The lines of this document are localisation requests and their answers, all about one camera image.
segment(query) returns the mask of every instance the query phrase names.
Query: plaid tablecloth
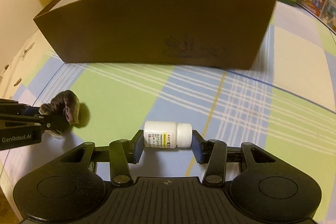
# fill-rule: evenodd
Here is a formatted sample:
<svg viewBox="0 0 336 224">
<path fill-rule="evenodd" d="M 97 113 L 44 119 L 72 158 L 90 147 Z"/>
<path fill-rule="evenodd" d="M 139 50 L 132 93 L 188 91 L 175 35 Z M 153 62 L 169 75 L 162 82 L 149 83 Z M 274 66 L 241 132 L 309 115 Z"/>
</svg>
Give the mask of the plaid tablecloth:
<svg viewBox="0 0 336 224">
<path fill-rule="evenodd" d="M 3 77 L 2 98 L 39 106 L 71 89 L 89 117 L 63 139 L 44 134 L 40 144 L 0 152 L 0 185 L 14 208 L 18 179 L 83 141 L 105 146 L 132 138 L 146 120 L 176 121 L 229 146 L 253 142 L 309 174 L 323 193 L 315 220 L 336 223 L 335 35 L 300 8 L 277 4 L 250 71 L 65 64 L 38 31 Z M 204 168 L 189 149 L 145 149 L 131 171 L 202 177 Z M 227 180 L 237 172 L 228 169 Z M 109 165 L 98 174 L 109 180 Z"/>
</svg>

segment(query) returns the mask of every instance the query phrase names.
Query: brown cardboard box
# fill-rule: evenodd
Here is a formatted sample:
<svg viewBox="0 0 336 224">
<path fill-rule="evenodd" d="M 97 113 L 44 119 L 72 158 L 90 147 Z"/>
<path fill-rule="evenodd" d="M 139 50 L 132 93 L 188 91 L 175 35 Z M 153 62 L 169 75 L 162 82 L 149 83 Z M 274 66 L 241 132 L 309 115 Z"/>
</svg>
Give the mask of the brown cardboard box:
<svg viewBox="0 0 336 224">
<path fill-rule="evenodd" d="M 54 0 L 34 21 L 67 63 L 249 69 L 275 0 Z"/>
</svg>

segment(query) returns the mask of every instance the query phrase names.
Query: white medicine bottle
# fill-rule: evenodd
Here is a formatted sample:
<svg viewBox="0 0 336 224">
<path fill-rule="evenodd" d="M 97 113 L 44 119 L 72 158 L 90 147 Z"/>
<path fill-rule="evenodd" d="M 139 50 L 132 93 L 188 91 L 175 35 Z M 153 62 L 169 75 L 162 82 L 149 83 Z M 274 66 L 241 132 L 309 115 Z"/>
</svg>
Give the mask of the white medicine bottle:
<svg viewBox="0 0 336 224">
<path fill-rule="evenodd" d="M 189 123 L 146 121 L 143 143 L 146 147 L 190 147 L 193 129 Z"/>
</svg>

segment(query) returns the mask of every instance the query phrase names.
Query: metal pivot screw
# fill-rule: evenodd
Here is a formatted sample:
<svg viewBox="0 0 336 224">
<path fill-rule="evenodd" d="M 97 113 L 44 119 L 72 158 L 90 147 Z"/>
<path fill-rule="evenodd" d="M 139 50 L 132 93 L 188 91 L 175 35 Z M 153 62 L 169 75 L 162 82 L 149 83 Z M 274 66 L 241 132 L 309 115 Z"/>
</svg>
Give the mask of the metal pivot screw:
<svg viewBox="0 0 336 224">
<path fill-rule="evenodd" d="M 220 183 L 222 182 L 222 178 L 218 175 L 210 175 L 205 178 L 205 180 L 209 183 Z"/>
<path fill-rule="evenodd" d="M 125 175 L 118 175 L 113 178 L 113 181 L 118 184 L 124 184 L 129 182 L 130 180 L 130 177 Z"/>
</svg>

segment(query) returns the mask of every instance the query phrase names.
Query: bottle label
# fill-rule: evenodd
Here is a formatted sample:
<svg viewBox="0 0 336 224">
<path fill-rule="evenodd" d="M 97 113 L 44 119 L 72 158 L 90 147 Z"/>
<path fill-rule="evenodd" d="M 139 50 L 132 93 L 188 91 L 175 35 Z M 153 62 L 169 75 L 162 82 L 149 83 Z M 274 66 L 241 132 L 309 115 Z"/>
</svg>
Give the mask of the bottle label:
<svg viewBox="0 0 336 224">
<path fill-rule="evenodd" d="M 173 134 L 172 133 L 148 133 L 148 146 L 156 148 L 173 148 Z"/>
</svg>

